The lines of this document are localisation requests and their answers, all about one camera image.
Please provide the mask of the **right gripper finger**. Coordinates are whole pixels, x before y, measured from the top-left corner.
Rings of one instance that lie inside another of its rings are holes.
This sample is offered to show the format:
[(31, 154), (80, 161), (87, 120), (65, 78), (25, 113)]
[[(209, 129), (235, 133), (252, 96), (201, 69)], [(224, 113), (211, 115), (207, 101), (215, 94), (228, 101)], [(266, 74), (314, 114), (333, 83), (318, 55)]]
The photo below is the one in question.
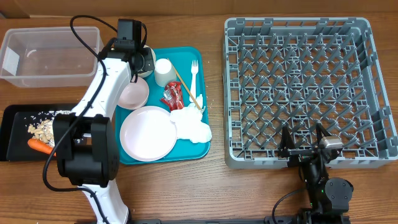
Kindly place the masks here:
[(290, 132), (289, 132), (287, 126), (284, 126), (282, 128), (282, 137), (281, 137), (279, 149), (280, 150), (295, 149), (295, 144), (293, 142), (293, 139), (290, 135)]
[(320, 143), (323, 137), (331, 136), (321, 123), (317, 123), (315, 129), (317, 133), (317, 143)]

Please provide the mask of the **pink bowl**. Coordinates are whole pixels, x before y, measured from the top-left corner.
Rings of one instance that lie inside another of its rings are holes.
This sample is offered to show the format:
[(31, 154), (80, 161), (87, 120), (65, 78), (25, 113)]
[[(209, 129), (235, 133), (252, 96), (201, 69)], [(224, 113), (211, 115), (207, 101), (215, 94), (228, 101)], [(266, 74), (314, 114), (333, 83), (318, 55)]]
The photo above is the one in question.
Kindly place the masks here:
[(136, 110), (147, 103), (148, 97), (149, 86), (143, 78), (138, 77), (137, 82), (131, 82), (124, 88), (118, 106), (127, 110)]

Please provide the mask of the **food scraps pile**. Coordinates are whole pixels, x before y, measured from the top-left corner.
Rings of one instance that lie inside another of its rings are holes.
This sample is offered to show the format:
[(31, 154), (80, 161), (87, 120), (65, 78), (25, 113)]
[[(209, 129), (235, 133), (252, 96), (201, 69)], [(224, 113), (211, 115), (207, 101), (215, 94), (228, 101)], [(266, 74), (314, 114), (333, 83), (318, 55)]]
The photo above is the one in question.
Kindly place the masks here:
[(54, 147), (53, 121), (58, 114), (70, 114), (70, 110), (50, 110), (39, 111), (30, 116), (32, 121), (27, 127), (27, 132), (32, 139), (44, 142), (46, 145)]

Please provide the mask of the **orange carrot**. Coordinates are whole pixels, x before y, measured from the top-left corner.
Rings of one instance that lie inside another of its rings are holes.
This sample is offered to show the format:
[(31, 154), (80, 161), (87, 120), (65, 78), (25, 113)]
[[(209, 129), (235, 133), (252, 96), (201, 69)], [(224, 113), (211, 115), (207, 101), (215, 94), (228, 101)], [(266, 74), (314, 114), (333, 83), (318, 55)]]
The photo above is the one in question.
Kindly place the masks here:
[(30, 148), (46, 154), (50, 154), (53, 150), (53, 147), (47, 145), (46, 143), (38, 139), (33, 139), (33, 138), (29, 139), (27, 143)]

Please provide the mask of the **white bowl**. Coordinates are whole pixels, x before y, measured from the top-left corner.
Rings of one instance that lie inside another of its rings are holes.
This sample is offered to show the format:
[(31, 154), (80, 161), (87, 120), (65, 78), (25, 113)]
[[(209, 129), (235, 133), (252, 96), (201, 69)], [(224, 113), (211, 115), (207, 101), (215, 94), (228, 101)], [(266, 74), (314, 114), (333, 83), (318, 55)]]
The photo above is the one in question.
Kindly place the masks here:
[(143, 59), (143, 65), (138, 71), (138, 76), (141, 78), (148, 77), (155, 69), (156, 56), (155, 52), (148, 45), (143, 48), (143, 53), (141, 53), (141, 59)]

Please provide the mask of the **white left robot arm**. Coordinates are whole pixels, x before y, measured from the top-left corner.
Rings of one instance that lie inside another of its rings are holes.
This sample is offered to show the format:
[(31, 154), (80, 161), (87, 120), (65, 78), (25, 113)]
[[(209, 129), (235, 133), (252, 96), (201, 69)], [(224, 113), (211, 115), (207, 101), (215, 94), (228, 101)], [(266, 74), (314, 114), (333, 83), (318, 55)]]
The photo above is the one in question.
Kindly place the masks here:
[(100, 52), (91, 47), (98, 67), (80, 102), (69, 114), (53, 121), (55, 146), (49, 158), (57, 160), (58, 173), (71, 187), (57, 188), (47, 178), (49, 162), (42, 179), (54, 192), (83, 192), (96, 215), (97, 223), (132, 223), (116, 183), (119, 149), (111, 118), (121, 93), (139, 74), (154, 70), (154, 53), (146, 45), (146, 25), (134, 19), (119, 19), (111, 38)]

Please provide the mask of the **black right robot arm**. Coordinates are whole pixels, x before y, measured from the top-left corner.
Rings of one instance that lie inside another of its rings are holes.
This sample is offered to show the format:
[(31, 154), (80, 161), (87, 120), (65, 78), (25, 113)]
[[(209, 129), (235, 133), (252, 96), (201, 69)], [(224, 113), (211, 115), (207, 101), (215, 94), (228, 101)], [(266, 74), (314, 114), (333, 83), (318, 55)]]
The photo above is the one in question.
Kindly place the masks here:
[[(354, 187), (351, 182), (342, 178), (330, 178), (326, 164), (336, 159), (343, 143), (338, 136), (330, 134), (320, 123), (315, 126), (317, 144), (311, 149), (298, 150), (288, 127), (282, 128), (282, 138), (278, 155), (288, 159), (288, 167), (298, 167), (299, 177), (305, 187), (294, 190), (280, 198), (272, 209), (272, 221), (278, 223), (349, 223), (344, 214), (349, 210), (349, 201), (353, 196)], [(301, 208), (295, 216), (276, 217), (277, 206), (286, 198), (306, 190), (310, 208)]]

